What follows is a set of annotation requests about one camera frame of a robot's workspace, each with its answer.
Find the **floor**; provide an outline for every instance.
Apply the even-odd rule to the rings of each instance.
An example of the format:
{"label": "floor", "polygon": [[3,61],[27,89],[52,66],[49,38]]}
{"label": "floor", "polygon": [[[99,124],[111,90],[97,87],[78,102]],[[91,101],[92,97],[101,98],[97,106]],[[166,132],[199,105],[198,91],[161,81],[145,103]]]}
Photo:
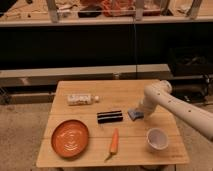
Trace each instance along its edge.
{"label": "floor", "polygon": [[[0,171],[54,171],[35,163],[51,109],[51,96],[19,96],[0,105]],[[213,112],[213,106],[202,106]],[[213,171],[213,144],[176,118],[190,157],[187,165],[168,166],[164,171]],[[140,167],[65,168],[65,171],[142,171]]]}

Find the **paper cup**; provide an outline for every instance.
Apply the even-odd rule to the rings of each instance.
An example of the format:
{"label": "paper cup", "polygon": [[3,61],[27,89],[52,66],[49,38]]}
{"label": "paper cup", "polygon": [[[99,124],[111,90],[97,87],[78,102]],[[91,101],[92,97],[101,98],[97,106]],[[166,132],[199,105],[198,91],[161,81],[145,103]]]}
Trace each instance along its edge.
{"label": "paper cup", "polygon": [[166,149],[169,145],[167,134],[160,128],[152,128],[147,132],[147,146],[150,152]]}

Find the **toy carrot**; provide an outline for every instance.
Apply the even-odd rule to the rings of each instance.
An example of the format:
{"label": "toy carrot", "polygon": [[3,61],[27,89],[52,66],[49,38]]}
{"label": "toy carrot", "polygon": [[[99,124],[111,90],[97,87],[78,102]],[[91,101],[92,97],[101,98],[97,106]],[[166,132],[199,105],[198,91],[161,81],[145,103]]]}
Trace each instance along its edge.
{"label": "toy carrot", "polygon": [[119,138],[119,134],[118,134],[118,128],[115,128],[113,136],[112,136],[112,141],[109,147],[109,155],[108,157],[104,160],[105,162],[107,160],[109,160],[113,155],[117,154],[118,152],[118,138]]}

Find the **plate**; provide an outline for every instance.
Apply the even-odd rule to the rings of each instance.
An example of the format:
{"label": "plate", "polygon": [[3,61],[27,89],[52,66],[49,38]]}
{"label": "plate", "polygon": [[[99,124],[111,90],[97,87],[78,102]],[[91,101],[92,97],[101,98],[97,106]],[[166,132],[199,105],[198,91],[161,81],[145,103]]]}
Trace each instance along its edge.
{"label": "plate", "polygon": [[77,156],[85,150],[88,141],[88,128],[79,120],[62,122],[51,138],[52,148],[61,157]]}

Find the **bottle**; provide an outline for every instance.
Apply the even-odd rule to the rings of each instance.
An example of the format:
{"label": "bottle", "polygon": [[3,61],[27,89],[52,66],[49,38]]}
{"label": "bottle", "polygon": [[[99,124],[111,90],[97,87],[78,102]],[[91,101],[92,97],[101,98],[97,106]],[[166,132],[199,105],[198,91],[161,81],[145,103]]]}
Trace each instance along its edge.
{"label": "bottle", "polygon": [[68,105],[89,105],[100,101],[99,96],[92,96],[90,93],[69,94],[67,96]]}

